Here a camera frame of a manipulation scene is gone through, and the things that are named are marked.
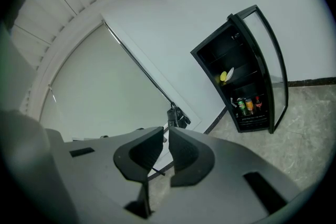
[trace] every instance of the black refrigerator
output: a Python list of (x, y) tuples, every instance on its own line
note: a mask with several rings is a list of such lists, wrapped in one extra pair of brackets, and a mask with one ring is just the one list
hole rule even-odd
[(191, 54), (239, 132), (275, 131), (288, 106), (287, 74), (277, 38), (257, 5), (229, 15)]

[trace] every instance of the beverage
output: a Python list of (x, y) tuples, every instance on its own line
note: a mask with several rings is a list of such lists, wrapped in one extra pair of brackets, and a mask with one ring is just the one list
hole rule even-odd
[(241, 111), (242, 115), (246, 115), (247, 112), (246, 112), (246, 107), (245, 107), (245, 103), (243, 99), (238, 98), (237, 101), (238, 101), (239, 110)]
[(263, 102), (259, 100), (259, 96), (256, 97), (256, 107), (257, 110), (261, 111), (261, 106), (263, 105)]
[(247, 110), (249, 111), (250, 114), (254, 114), (254, 106), (253, 106), (253, 102), (252, 100), (249, 98), (249, 99), (246, 99), (246, 107), (247, 107)]

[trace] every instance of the glass door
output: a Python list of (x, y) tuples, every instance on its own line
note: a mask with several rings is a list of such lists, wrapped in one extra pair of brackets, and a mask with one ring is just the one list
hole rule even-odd
[(278, 126), (288, 106), (287, 73), (284, 59), (277, 38), (262, 14), (255, 5), (238, 14), (240, 21), (245, 25), (255, 46), (260, 50), (260, 57), (268, 73), (273, 94), (273, 109), (271, 110), (272, 130)]

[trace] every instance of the yellow object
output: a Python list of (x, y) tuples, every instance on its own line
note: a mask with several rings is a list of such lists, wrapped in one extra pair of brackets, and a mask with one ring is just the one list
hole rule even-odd
[(222, 74), (220, 74), (221, 75), (221, 80), (222, 81), (225, 81), (225, 79), (226, 79), (226, 75), (227, 75), (227, 73), (226, 73), (226, 71), (224, 71)]

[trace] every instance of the floor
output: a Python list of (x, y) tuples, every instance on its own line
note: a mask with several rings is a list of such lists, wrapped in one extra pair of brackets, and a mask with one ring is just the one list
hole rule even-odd
[[(274, 134), (238, 133), (226, 113), (209, 136), (241, 144), (287, 174), (300, 189), (323, 175), (336, 142), (336, 85), (289, 88), (289, 105)], [(156, 210), (170, 190), (166, 176), (150, 181), (150, 205)]]

